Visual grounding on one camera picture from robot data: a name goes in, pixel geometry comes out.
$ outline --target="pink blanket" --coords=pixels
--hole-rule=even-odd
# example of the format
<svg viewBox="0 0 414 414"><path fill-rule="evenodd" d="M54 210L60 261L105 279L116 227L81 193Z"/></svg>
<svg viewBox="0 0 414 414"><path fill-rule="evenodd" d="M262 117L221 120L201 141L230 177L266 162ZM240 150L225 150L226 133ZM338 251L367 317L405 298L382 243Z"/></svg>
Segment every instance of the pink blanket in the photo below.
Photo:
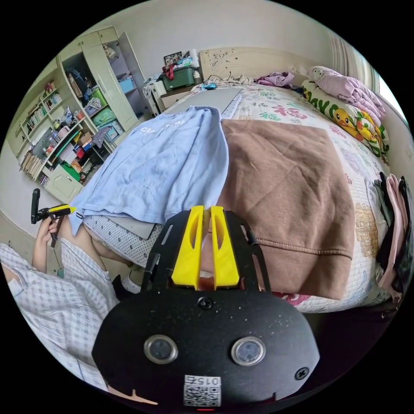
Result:
<svg viewBox="0 0 414 414"><path fill-rule="evenodd" d="M327 94L365 111L378 127L381 125L384 106L361 81L323 66L312 67L310 77Z"/></svg>

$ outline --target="drawer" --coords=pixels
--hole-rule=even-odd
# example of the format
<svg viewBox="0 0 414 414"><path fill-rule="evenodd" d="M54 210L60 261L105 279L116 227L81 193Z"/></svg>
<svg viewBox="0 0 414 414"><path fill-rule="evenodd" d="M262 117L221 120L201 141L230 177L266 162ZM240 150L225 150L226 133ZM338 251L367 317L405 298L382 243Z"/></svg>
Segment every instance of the drawer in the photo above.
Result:
<svg viewBox="0 0 414 414"><path fill-rule="evenodd" d="M165 96L164 98L161 98L161 100L162 100L162 102L165 106L165 109L168 109L169 107L171 107L173 104L175 104L180 99L187 96L188 94L189 94L189 92L181 92L180 94Z"/></svg>

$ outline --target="person's hand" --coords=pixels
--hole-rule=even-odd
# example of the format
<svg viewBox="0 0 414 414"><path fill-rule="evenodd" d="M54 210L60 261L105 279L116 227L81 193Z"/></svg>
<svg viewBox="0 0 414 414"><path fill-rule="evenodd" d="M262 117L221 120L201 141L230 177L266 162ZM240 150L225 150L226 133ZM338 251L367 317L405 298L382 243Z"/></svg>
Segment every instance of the person's hand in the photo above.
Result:
<svg viewBox="0 0 414 414"><path fill-rule="evenodd" d="M40 223L38 236L36 237L36 240L38 240L41 243L48 243L49 240L51 240L52 238L51 233L56 233L56 230L56 221L52 221L52 219L48 217Z"/></svg>

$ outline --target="polka dot fabric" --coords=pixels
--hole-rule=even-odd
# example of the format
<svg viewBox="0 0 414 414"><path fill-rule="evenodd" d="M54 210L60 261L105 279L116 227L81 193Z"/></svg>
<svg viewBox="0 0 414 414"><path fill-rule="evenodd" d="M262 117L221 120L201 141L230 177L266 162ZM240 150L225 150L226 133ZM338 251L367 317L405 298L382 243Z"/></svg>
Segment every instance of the polka dot fabric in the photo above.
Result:
<svg viewBox="0 0 414 414"><path fill-rule="evenodd" d="M156 224L148 240L137 236L105 216L87 216L83 224L120 256L145 267L148 255L163 228Z"/></svg>

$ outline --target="picture frame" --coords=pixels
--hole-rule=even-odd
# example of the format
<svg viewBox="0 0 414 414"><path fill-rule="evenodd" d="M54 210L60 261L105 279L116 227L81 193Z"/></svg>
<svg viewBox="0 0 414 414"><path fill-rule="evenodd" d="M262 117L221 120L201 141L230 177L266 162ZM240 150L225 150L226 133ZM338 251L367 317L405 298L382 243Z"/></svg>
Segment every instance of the picture frame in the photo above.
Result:
<svg viewBox="0 0 414 414"><path fill-rule="evenodd" d="M175 62L178 62L180 59L182 59L182 52L175 52L164 56L165 66L171 66Z"/></svg>

